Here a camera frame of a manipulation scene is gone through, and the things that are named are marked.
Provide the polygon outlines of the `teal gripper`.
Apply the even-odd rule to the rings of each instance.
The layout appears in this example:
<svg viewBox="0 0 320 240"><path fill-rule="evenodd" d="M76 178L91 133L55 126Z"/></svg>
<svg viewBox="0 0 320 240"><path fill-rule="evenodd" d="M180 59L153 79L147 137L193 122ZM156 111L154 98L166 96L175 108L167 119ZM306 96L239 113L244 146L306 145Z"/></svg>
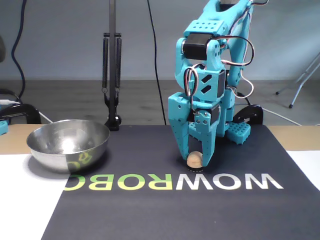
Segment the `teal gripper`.
<svg viewBox="0 0 320 240"><path fill-rule="evenodd" d="M195 154L194 167L206 167L214 154L221 110L217 102L190 98L182 92L168 98L168 119L182 158L189 155L189 135L201 143L202 153Z"/></svg>

